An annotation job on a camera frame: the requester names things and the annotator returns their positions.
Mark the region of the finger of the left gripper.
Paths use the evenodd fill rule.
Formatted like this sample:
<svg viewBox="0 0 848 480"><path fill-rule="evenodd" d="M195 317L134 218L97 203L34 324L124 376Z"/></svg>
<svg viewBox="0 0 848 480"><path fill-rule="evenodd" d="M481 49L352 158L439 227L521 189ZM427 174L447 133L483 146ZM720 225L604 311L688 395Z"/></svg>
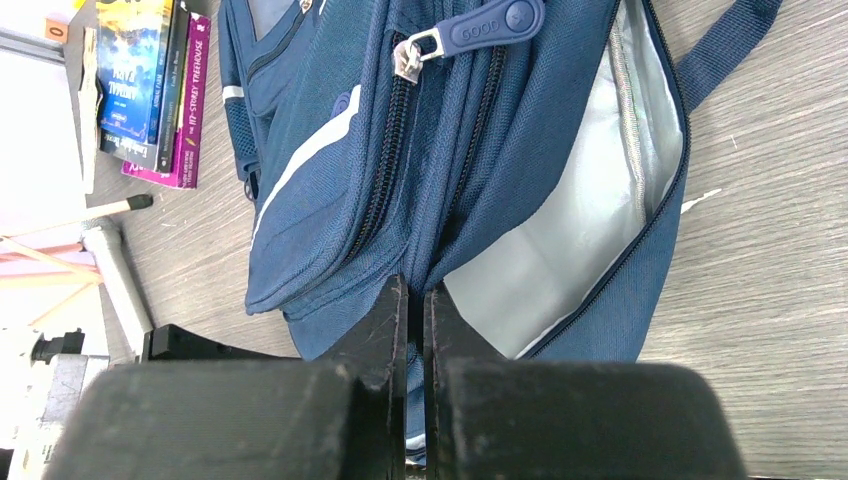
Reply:
<svg viewBox="0 0 848 480"><path fill-rule="evenodd" d="M205 360L291 360L291 357L233 347L174 324L157 327L144 336L141 362Z"/></svg>

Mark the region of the blue Animal Farm book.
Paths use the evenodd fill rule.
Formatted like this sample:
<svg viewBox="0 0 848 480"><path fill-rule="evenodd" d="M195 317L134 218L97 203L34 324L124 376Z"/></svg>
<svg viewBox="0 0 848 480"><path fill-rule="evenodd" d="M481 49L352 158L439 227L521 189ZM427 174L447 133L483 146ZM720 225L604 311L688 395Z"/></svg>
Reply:
<svg viewBox="0 0 848 480"><path fill-rule="evenodd" d="M103 130L137 142L156 139L173 10L167 0L96 3Z"/></svg>

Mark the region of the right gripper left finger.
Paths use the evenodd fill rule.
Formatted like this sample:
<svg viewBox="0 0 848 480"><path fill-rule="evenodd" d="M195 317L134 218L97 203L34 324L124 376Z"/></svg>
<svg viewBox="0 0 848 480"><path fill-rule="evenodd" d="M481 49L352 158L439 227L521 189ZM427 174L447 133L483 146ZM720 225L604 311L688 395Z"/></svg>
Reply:
<svg viewBox="0 0 848 480"><path fill-rule="evenodd" d="M389 277L368 313L322 356L350 374L341 479L405 477L408 300L404 278Z"/></svg>

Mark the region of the navy blue student backpack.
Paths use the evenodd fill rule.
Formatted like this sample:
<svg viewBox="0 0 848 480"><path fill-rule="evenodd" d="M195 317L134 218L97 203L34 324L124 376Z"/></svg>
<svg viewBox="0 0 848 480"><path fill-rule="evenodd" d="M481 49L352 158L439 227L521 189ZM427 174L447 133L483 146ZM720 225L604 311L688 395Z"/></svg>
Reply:
<svg viewBox="0 0 848 480"><path fill-rule="evenodd" d="M247 312L313 360L401 275L507 358L637 359L689 114L779 9L735 1L673 59L648 1L222 2Z"/></svg>

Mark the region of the Wuthering Heights book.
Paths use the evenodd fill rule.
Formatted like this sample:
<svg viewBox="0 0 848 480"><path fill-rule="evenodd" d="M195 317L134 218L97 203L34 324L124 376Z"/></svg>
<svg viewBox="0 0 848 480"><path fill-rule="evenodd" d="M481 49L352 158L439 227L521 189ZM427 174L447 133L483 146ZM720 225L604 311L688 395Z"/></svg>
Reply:
<svg viewBox="0 0 848 480"><path fill-rule="evenodd" d="M171 172L175 134L182 104L182 89L187 56L190 10L183 1L172 1L174 10L169 33L158 135L143 143L101 130L100 151L121 161L152 170Z"/></svg>

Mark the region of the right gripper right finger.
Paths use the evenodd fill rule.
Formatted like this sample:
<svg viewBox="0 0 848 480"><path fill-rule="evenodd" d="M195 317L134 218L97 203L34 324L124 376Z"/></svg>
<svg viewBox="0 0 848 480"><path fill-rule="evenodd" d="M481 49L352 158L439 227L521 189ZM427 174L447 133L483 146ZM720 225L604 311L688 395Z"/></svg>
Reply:
<svg viewBox="0 0 848 480"><path fill-rule="evenodd" d="M497 361L504 356L460 314L447 287L437 285L427 293L423 314L425 377L426 477L459 479L466 469L467 435L463 413L467 409L455 395L461 391L461 373L449 367L463 361Z"/></svg>

